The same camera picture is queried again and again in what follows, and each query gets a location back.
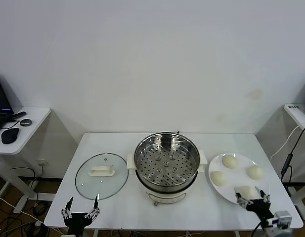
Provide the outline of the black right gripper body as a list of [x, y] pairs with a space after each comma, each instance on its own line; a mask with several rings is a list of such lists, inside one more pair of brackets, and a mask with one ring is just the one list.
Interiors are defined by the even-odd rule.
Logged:
[[270, 211], [270, 205], [270, 201], [250, 200], [246, 205], [246, 210], [255, 213], [261, 222], [266, 222], [267, 219], [274, 217]]

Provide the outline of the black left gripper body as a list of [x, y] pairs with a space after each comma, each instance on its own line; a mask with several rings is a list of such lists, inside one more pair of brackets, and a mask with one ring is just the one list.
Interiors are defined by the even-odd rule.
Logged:
[[92, 219], [87, 216], [87, 213], [72, 213], [64, 218], [64, 224], [68, 227], [67, 235], [82, 237], [84, 228], [92, 223]]

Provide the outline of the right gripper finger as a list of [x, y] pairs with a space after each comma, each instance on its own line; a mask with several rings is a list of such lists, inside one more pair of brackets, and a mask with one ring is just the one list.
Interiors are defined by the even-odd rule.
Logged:
[[251, 187], [236, 187], [235, 195], [236, 195], [237, 203], [240, 206], [246, 207], [247, 205], [253, 204], [253, 201], [250, 199], [250, 197], [252, 196]]
[[270, 195], [267, 195], [262, 189], [255, 187], [257, 193], [260, 195], [255, 201], [270, 203]]

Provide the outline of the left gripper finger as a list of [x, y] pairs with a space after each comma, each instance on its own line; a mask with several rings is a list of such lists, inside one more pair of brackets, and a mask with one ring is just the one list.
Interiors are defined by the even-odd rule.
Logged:
[[98, 206], [98, 198], [99, 198], [99, 195], [97, 195], [97, 196], [95, 197], [93, 209], [90, 210], [90, 211], [85, 215], [85, 218], [88, 218], [88, 219], [90, 219], [90, 220], [95, 220], [95, 219], [97, 218], [97, 216], [100, 214], [100, 209], [99, 209], [99, 206]]
[[72, 215], [71, 215], [71, 212], [70, 212], [72, 202], [73, 202], [73, 197], [71, 197], [70, 200], [66, 203], [65, 208], [61, 209], [61, 215], [62, 215], [63, 219], [72, 218]]

